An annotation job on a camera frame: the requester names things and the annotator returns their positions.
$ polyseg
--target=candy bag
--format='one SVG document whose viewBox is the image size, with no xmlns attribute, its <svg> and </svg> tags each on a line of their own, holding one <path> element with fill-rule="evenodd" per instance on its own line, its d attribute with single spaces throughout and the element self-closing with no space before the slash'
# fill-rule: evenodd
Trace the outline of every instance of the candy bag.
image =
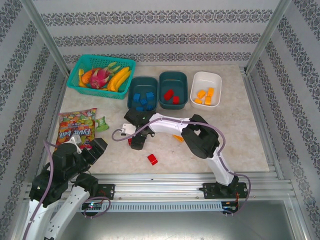
<svg viewBox="0 0 320 240">
<path fill-rule="evenodd" d="M 95 139 L 96 108 L 83 111 L 59 113 L 59 131 L 56 145 L 70 140 L 72 135 L 80 136 L 80 149 L 91 149 L 90 141 Z"/>
</svg>

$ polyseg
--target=teal basket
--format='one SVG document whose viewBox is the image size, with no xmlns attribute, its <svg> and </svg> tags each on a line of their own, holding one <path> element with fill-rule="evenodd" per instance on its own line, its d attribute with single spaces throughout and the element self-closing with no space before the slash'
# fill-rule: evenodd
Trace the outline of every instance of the teal basket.
<svg viewBox="0 0 320 240">
<path fill-rule="evenodd" d="M 120 69 L 124 67 L 129 67 L 131 74 L 127 80 L 119 87 L 119 92 L 105 91 L 99 89 L 79 87 L 79 69 L 83 69 L 86 73 L 92 68 L 105 68 L 110 63 L 117 62 L 112 68 L 121 66 Z M 66 85 L 69 88 L 77 90 L 81 94 L 112 98 L 112 99 L 124 99 L 126 93 L 129 89 L 131 80 L 134 76 L 136 68 L 136 62 L 131 59 L 117 58 L 117 57 L 108 57 L 108 56 L 97 56 L 97 55 L 82 55 L 76 65 L 74 66 Z"/>
</svg>

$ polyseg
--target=teal container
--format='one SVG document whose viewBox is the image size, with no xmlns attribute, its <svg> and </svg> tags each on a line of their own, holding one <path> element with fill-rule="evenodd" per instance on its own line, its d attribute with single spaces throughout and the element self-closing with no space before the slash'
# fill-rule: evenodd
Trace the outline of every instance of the teal container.
<svg viewBox="0 0 320 240">
<path fill-rule="evenodd" d="M 142 106 L 140 102 L 134 102 L 134 95 L 140 94 L 140 99 L 147 99 L 146 93 L 152 92 L 154 94 L 154 99 L 147 101 L 147 105 L 152 106 L 153 111 L 157 108 L 158 105 L 158 81 L 154 77 L 149 76 L 138 76 L 132 79 L 131 85 L 128 91 L 128 109 L 136 107 L 143 107 L 146 111 L 147 106 Z"/>
<path fill-rule="evenodd" d="M 173 96 L 179 97 L 179 104 L 173 104 L 173 97 L 166 101 L 164 95 L 172 89 Z M 188 79 L 180 71 L 165 71 L 159 76 L 159 104 L 163 109 L 179 110 L 183 109 L 188 102 Z"/>
<path fill-rule="evenodd" d="M 112 68 L 117 66 L 121 66 L 120 69 L 129 67 L 131 70 L 131 74 L 127 80 L 119 87 L 119 92 L 113 91 L 105 91 L 99 89 L 85 88 L 79 86 L 79 69 L 83 69 L 86 73 L 92 68 L 105 68 L 110 63 L 117 62 Z M 108 56 L 97 56 L 97 55 L 82 55 L 78 62 L 75 64 L 66 85 L 69 88 L 77 90 L 81 94 L 104 97 L 104 98 L 112 98 L 112 99 L 124 99 L 126 93 L 129 89 L 130 83 L 134 76 L 136 69 L 136 62 L 131 59 L 117 58 L 117 57 L 108 57 Z"/>
</svg>

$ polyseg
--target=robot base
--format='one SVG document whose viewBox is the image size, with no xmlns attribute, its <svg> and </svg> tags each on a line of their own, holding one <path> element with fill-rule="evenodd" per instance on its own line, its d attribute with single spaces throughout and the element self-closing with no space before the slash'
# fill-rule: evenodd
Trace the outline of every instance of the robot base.
<svg viewBox="0 0 320 240">
<path fill-rule="evenodd" d="M 205 182 L 202 186 L 199 190 L 203 191 L 204 199 L 235 199 L 237 193 L 239 199 L 245 199 L 248 195 L 247 184 L 244 182 L 238 182 L 233 192 L 224 192 L 217 182 Z"/>
</svg>

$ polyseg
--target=patterned wallpaper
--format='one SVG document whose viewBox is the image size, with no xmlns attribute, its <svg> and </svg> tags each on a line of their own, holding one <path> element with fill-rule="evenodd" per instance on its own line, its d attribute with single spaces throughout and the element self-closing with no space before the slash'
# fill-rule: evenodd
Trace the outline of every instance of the patterned wallpaper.
<svg viewBox="0 0 320 240">
<path fill-rule="evenodd" d="M 279 0 L 35 0 L 69 67 L 82 54 L 138 65 L 245 66 Z"/>
<path fill-rule="evenodd" d="M 293 0 L 251 73 L 284 176 L 320 239 L 320 6 Z"/>
<path fill-rule="evenodd" d="M 0 240 L 36 174 L 64 76 L 18 0 L 0 3 Z"/>
</svg>

